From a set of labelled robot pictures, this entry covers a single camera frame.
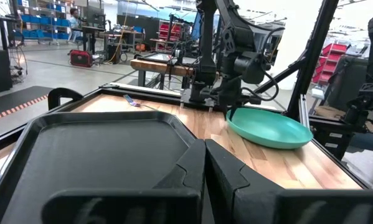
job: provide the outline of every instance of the metal pole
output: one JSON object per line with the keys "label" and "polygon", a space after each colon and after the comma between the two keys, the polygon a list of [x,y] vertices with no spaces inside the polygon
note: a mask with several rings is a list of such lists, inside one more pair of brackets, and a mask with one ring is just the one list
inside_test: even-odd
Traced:
{"label": "metal pole", "polygon": [[300,101],[298,103],[298,108],[300,109],[300,123],[309,129],[309,115],[306,105],[305,95],[300,96]]}
{"label": "metal pole", "polygon": [[[220,33],[221,33],[221,22],[222,22],[222,19],[221,19],[221,17],[219,17],[218,27],[217,27],[217,35],[215,36],[215,40],[214,40],[214,47],[217,47],[217,45],[218,45],[219,36],[220,36]],[[215,54],[217,54],[217,56],[216,56],[217,69],[220,69],[220,60],[221,60],[221,57],[219,56],[221,54],[220,47],[215,51]]]}
{"label": "metal pole", "polygon": [[298,101],[300,95],[305,95],[311,83],[312,75],[316,67],[316,62],[322,51],[324,40],[327,36],[330,23],[333,19],[335,10],[337,9],[338,0],[324,0],[319,11],[318,19],[311,34],[306,50],[306,63],[297,74],[297,81],[291,99],[288,105],[286,115],[290,118],[298,120]]}
{"label": "metal pole", "polygon": [[169,39],[171,37],[171,31],[172,31],[172,22],[174,20],[174,15],[169,15],[169,27],[168,27],[168,34],[167,34],[167,42],[169,42]]}
{"label": "metal pole", "polygon": [[17,1],[16,0],[12,0],[12,8],[13,8],[14,18],[16,20],[18,20],[19,19],[19,13],[17,12]]}

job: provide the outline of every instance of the concrete floor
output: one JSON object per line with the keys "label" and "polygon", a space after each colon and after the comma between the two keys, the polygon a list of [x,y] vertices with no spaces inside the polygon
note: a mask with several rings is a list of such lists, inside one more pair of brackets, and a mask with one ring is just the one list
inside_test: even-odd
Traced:
{"label": "concrete floor", "polygon": [[[32,45],[24,47],[24,54],[27,59],[28,75],[24,75],[23,82],[16,84],[9,91],[0,93],[0,96],[19,91],[34,85],[51,88],[65,87],[73,89],[81,94],[87,94],[95,90],[98,86],[110,82],[136,83],[138,72],[135,72],[129,65],[94,65],[91,68],[73,67],[69,64],[67,53],[74,49],[74,45]],[[21,58],[23,68],[26,63]],[[146,81],[148,82],[157,74],[148,72]],[[168,89],[169,80],[166,79],[165,89]],[[257,88],[256,85],[247,85],[250,89]],[[169,87],[172,91],[180,91],[181,81],[173,78]],[[263,96],[269,98],[275,92],[275,88],[269,89]],[[284,111],[288,107],[292,91],[280,90],[274,101],[263,101],[265,106],[271,106],[277,110]],[[311,108],[314,99],[307,95],[308,108]],[[48,110],[47,100],[36,103],[16,113],[10,114],[0,119],[0,134],[22,125],[31,119],[45,113]],[[373,182],[373,153],[357,152],[346,155],[345,161],[350,163],[351,169],[362,174],[369,181]]]}

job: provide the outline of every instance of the green plastic bowl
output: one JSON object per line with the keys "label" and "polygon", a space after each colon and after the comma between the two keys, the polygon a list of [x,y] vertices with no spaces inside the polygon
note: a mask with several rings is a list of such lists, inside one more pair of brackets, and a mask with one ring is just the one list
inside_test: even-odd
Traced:
{"label": "green plastic bowl", "polygon": [[299,122],[286,116],[265,110],[239,108],[230,128],[241,137],[262,146],[277,149],[296,149],[313,139],[311,131]]}

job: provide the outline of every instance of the shelf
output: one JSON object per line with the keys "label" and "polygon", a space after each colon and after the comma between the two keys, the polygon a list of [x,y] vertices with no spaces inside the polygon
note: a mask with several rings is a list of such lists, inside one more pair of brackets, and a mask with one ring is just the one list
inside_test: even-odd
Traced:
{"label": "shelf", "polygon": [[[160,32],[168,32],[168,29],[160,29],[159,31],[160,31]],[[171,33],[180,34],[181,31],[180,31],[180,30],[172,30]]]}
{"label": "shelf", "polygon": [[61,13],[61,14],[69,14],[69,13],[66,13],[66,12],[60,12],[60,11],[55,10],[55,9],[48,9],[48,8],[44,8],[44,7],[37,7],[38,10],[33,9],[33,8],[36,8],[36,7],[26,7],[26,6],[19,6],[19,7],[28,8],[28,9],[31,9],[31,10],[34,10],[34,11],[57,12],[57,13]]}
{"label": "shelf", "polygon": [[42,24],[40,22],[23,22],[23,24],[34,24],[34,25],[40,25],[40,26],[51,26],[52,24]]}

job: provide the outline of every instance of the wooden tabletop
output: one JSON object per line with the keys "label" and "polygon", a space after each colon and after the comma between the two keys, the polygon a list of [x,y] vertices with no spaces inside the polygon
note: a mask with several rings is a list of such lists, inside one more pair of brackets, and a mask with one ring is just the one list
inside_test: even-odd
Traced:
{"label": "wooden tabletop", "polygon": [[[197,138],[211,138],[249,167],[286,189],[360,189],[344,171],[313,143],[295,150],[259,146],[233,132],[219,112],[197,111],[179,106],[135,100],[177,116]],[[100,95],[73,112],[145,111],[131,106],[123,97]],[[13,145],[0,151],[0,161]]]}
{"label": "wooden tabletop", "polygon": [[[131,60],[131,67],[135,70],[142,70],[148,72],[158,72],[158,73],[169,73],[166,63],[159,62],[149,62],[145,60],[133,59]],[[193,68],[182,67],[180,65],[175,65],[171,69],[171,75],[177,76],[188,76],[193,72]]]}

